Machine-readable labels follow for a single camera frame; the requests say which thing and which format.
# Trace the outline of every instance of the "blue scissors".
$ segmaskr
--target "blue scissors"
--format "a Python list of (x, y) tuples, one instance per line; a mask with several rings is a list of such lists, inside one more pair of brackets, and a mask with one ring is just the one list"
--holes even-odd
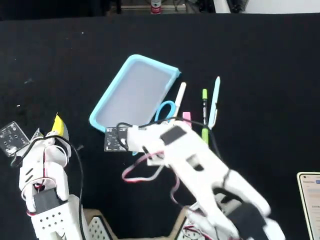
[[(154, 117), (154, 121), (158, 121), (159, 120), (159, 115), (161, 110), (164, 108), (165, 105), (170, 105), (170, 111), (167, 114), (167, 116), (165, 117), (165, 119), (171, 118), (174, 116), (175, 111), (176, 111), (176, 104), (173, 101), (164, 101), (163, 103), (160, 104), (160, 106), (158, 107), (158, 109), (155, 112), (155, 117)], [(138, 152), (134, 151), (132, 153), (132, 156), (137, 155)]]

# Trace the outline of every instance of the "pink eraser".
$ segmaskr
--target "pink eraser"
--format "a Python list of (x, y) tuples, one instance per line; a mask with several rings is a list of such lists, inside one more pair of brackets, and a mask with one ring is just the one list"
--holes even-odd
[[(184, 111), (183, 113), (182, 113), (182, 117), (184, 118), (184, 119), (187, 119), (187, 120), (190, 120), (191, 121), (191, 112), (189, 112), (189, 111)], [(190, 126), (190, 128), (192, 128), (192, 124), (191, 124), (191, 122), (188, 122), (188, 121), (184, 121), (186, 124), (188, 124), (189, 126)]]

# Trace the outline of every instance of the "smartphone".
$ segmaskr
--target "smartphone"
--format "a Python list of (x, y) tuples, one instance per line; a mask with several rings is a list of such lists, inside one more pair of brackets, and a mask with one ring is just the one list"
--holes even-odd
[(320, 172), (299, 172), (296, 177), (309, 237), (320, 240)]

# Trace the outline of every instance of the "bottle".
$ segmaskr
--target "bottle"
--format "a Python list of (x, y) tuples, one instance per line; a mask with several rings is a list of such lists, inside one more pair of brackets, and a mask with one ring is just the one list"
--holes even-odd
[(151, 0), (151, 13), (161, 14), (161, 0)]

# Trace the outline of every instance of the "white pen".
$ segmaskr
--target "white pen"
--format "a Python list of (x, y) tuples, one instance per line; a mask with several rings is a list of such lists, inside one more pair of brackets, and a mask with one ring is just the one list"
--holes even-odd
[(211, 110), (210, 110), (210, 116), (209, 116), (209, 122), (208, 122), (209, 129), (212, 129), (216, 124), (217, 114), (218, 114), (217, 102), (218, 102), (218, 96), (219, 96), (219, 89), (220, 89), (220, 77), (218, 76), (214, 83)]
[(184, 94), (185, 94), (186, 86), (187, 86), (187, 84), (185, 82), (182, 82), (181, 85), (180, 85), (178, 94), (176, 95), (176, 99), (174, 101), (175, 112), (173, 114), (173, 117), (176, 117), (178, 115), (179, 108), (180, 108), (180, 105), (181, 105), (181, 102), (182, 102), (182, 98), (184, 97)]

